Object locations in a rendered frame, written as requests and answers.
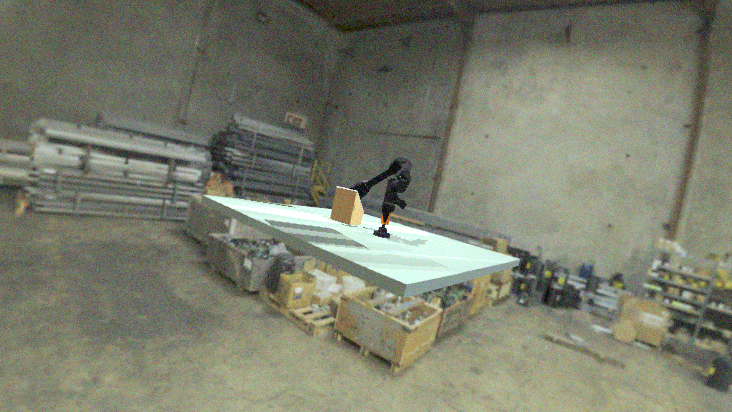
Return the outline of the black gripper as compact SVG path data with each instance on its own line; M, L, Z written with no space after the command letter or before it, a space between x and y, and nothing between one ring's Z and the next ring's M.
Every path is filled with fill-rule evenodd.
M383 215L383 222L386 223L389 214L395 210L395 199L397 197L397 192L386 190L384 201L382 203L382 215ZM394 204L393 204L394 203Z

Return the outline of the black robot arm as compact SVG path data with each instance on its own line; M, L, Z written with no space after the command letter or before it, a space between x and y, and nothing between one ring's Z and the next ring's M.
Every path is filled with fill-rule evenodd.
M380 172L369 180L358 181L357 183L349 187L349 189L358 191L359 197L361 199L366 196L372 186L376 185L377 183L381 182L392 174L396 174L397 179L395 179L394 177L388 178L386 190L403 193L405 192L406 188L408 188L408 185L412 180L410 175L412 167L413 164L408 158L406 159L403 157L398 157L394 159L391 165L384 171ZM398 198L398 196L399 195L397 195L394 203L397 204L401 209L404 209L407 204L403 199L401 200L400 198Z

